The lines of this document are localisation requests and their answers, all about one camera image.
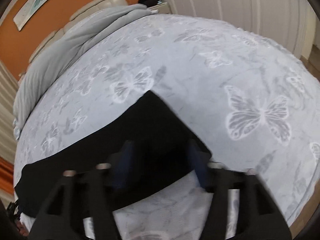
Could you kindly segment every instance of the bedsheet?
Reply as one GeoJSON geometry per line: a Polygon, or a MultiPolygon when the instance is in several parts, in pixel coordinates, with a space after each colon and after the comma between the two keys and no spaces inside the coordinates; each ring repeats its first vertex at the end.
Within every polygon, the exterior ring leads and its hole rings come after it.
{"type": "MultiPolygon", "coordinates": [[[[14,185],[24,165],[109,124],[148,90],[214,160],[233,170],[255,168],[293,223],[319,179],[320,84],[274,41],[202,18],[147,16],[86,52],[28,118],[14,185]]],[[[123,239],[198,239],[210,200],[190,173],[114,214],[123,239]]],[[[236,191],[229,202],[226,237],[235,231],[236,191]]]]}

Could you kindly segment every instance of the black bag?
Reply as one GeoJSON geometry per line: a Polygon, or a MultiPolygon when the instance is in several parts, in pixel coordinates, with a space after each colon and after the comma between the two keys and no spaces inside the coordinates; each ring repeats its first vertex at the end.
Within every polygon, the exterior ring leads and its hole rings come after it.
{"type": "Polygon", "coordinates": [[[155,6],[160,0],[139,0],[138,3],[144,4],[147,7],[155,6]]]}

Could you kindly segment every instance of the gray blanket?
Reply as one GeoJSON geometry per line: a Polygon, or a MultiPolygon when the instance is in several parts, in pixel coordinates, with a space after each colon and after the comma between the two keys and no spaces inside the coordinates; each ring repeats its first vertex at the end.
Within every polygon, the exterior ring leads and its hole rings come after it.
{"type": "Polygon", "coordinates": [[[28,69],[14,101],[15,137],[19,138],[41,96],[86,51],[121,27],[150,14],[142,4],[107,8],[42,52],[28,69]]]}

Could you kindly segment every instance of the floor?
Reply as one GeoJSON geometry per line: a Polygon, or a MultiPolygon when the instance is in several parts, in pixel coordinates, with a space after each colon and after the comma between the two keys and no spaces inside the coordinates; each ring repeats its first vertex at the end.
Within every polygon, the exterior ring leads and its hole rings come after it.
{"type": "Polygon", "coordinates": [[[320,81],[320,49],[313,45],[309,60],[301,60],[307,70],[320,81]]]}

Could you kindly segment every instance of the orange wall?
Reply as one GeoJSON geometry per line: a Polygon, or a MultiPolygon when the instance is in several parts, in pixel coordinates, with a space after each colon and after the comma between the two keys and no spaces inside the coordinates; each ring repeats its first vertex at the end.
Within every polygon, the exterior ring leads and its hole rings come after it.
{"type": "MultiPolygon", "coordinates": [[[[16,79],[25,71],[39,43],[52,31],[62,28],[69,17],[92,0],[48,0],[19,32],[14,16],[27,0],[18,0],[0,26],[0,60],[16,79]]],[[[127,0],[129,4],[138,0],[127,0]]]]}

